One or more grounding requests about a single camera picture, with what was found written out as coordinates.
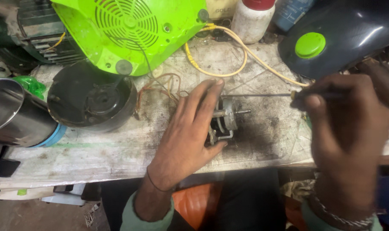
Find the black thread bracelet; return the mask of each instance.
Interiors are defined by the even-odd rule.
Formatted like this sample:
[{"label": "black thread bracelet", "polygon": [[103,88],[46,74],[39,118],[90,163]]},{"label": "black thread bracelet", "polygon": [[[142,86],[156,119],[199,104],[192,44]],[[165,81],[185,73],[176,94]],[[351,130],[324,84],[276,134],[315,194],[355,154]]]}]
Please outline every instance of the black thread bracelet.
[{"label": "black thread bracelet", "polygon": [[161,190],[160,188],[158,188],[152,181],[152,179],[150,178],[149,176],[149,170],[147,169],[148,167],[146,167],[146,175],[147,175],[147,178],[149,178],[149,181],[150,183],[152,183],[153,187],[155,187],[157,190],[161,191],[161,192],[169,192],[171,189],[169,190]]}]

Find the hand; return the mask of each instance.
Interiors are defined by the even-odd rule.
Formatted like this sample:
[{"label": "hand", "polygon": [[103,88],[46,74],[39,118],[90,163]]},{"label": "hand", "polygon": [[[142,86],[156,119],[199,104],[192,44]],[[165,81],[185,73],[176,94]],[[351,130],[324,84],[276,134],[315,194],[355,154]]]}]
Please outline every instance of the hand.
[{"label": "hand", "polygon": [[202,81],[188,97],[179,101],[176,114],[163,134],[148,174],[161,190],[169,190],[205,166],[227,142],[205,148],[213,112],[224,81]]},{"label": "hand", "polygon": [[313,124],[311,149],[322,172],[317,197],[342,218],[361,220],[373,212],[380,156],[389,138],[389,109],[367,75],[331,75],[311,87],[349,89],[344,101],[306,97]]}]

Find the workbench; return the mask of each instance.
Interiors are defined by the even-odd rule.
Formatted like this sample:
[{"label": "workbench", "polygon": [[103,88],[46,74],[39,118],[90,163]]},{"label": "workbench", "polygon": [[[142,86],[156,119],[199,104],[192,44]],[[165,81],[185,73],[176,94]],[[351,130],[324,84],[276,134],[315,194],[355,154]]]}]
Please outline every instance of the workbench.
[{"label": "workbench", "polygon": [[[212,73],[234,72],[243,62],[242,49],[231,42],[194,39],[189,47],[200,67]],[[281,74],[299,79],[281,61],[277,43],[257,43],[249,48]],[[162,73],[181,76],[181,90],[188,92],[211,78],[190,64],[183,49],[177,50],[161,68]],[[61,69],[61,66],[44,65],[32,75],[50,87]],[[140,90],[149,78],[140,76],[134,80]],[[223,95],[277,94],[301,89],[267,71],[252,57],[243,71],[225,81]],[[177,78],[173,82],[172,92],[175,93]],[[252,113],[238,117],[239,129],[228,140],[228,146],[197,173],[312,163],[310,127],[302,118],[303,113],[289,107],[290,102],[289,97],[235,98],[235,103],[251,109]],[[96,134],[68,128],[52,147],[16,148],[9,158],[21,161],[21,165],[10,178],[0,178],[0,188],[37,188],[143,177],[175,110],[176,105],[169,97],[148,90],[143,95],[139,120],[131,117],[119,129]],[[389,141],[384,155],[389,155]]]}]

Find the orange cloth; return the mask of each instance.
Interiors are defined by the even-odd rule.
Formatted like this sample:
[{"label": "orange cloth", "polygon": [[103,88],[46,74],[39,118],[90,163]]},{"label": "orange cloth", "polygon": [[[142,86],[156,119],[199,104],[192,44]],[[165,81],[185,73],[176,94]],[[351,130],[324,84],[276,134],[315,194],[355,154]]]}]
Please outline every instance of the orange cloth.
[{"label": "orange cloth", "polygon": [[199,185],[172,194],[174,208],[195,230],[216,213],[222,184]]},{"label": "orange cloth", "polygon": [[285,214],[287,220],[300,231],[308,231],[305,224],[303,213],[301,212],[301,202],[291,197],[285,197]]}]

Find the white plastic bottle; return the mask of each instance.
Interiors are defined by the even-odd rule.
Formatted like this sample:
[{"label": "white plastic bottle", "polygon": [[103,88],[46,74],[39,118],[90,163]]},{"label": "white plastic bottle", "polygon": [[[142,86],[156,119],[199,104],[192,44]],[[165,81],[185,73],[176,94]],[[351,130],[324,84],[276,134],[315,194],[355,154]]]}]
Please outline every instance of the white plastic bottle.
[{"label": "white plastic bottle", "polygon": [[234,12],[231,30],[244,44],[258,42],[274,15],[275,0],[239,0]]}]

